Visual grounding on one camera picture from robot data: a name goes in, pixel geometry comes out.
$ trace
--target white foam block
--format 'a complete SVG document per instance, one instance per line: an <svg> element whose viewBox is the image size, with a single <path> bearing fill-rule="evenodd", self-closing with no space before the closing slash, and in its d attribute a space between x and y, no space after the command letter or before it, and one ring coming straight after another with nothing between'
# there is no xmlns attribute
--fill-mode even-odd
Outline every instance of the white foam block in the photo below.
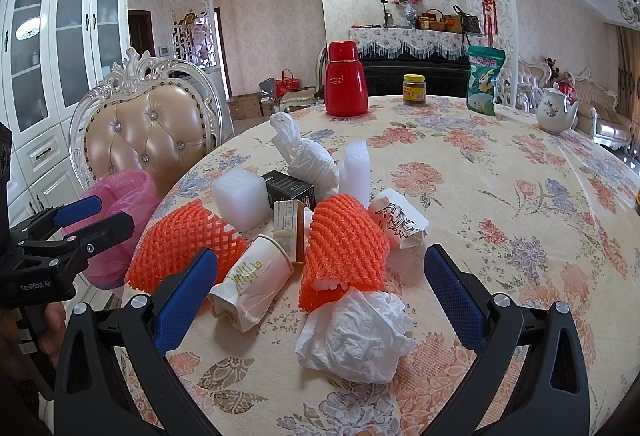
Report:
<svg viewBox="0 0 640 436"><path fill-rule="evenodd" d="M257 174L229 169L211 184L220 216L239 232L247 232L271 217L267 185Z"/></svg>
<svg viewBox="0 0 640 436"><path fill-rule="evenodd" d="M367 142L354 140L344 151L344 160L340 163L340 194L356 198L363 207L369 207L371 195L371 161Z"/></svg>

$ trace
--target pink trash bag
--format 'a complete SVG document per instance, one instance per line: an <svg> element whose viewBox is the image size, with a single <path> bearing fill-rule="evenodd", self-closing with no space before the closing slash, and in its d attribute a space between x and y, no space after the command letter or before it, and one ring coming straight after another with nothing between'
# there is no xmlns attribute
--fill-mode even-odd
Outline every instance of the pink trash bag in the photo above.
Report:
<svg viewBox="0 0 640 436"><path fill-rule="evenodd" d="M82 272L97 288L102 290L119 288L124 285L124 276L129 269L142 231L160 204L156 184L148 172L127 169L98 181L84 192L80 199L88 196L98 196L102 201L102 210L95 216L63 228L62 234L68 236L80 228L118 212L126 212L131 216L135 224L131 238L93 256L88 260L89 267Z"/></svg>

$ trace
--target chandelier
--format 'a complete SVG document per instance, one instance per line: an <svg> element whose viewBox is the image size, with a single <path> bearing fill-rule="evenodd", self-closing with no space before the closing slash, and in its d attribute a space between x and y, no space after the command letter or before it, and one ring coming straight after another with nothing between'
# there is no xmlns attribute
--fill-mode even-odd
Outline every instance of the chandelier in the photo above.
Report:
<svg viewBox="0 0 640 436"><path fill-rule="evenodd" d="M638 0L618 0L618 9L629 24L640 26L640 2Z"/></svg>

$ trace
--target orange foam net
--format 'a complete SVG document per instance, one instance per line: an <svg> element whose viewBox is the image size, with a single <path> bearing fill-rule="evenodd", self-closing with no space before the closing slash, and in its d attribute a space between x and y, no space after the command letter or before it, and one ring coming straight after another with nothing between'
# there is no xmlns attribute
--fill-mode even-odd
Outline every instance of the orange foam net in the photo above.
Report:
<svg viewBox="0 0 640 436"><path fill-rule="evenodd" d="M193 200L148 230L125 282L132 288L153 293L162 279L184 270L203 247L211 248L218 257L217 284L240 259L247 242L227 222L215 214L212 216L200 200Z"/></svg>
<svg viewBox="0 0 640 436"><path fill-rule="evenodd" d="M313 311L346 292L340 285L316 291L314 283L316 288L319 283L342 283L346 289L382 290L388 255L388 239L356 198L338 194L325 199L316 206L311 223L300 308Z"/></svg>

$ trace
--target flower vase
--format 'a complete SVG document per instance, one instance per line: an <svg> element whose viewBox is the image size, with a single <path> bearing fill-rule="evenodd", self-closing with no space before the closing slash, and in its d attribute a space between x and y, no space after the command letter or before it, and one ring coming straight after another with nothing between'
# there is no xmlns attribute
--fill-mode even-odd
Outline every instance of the flower vase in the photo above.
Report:
<svg viewBox="0 0 640 436"><path fill-rule="evenodd" d="M410 2L406 2L404 4L404 18L411 28L415 28L415 21L418 19L418 11Z"/></svg>

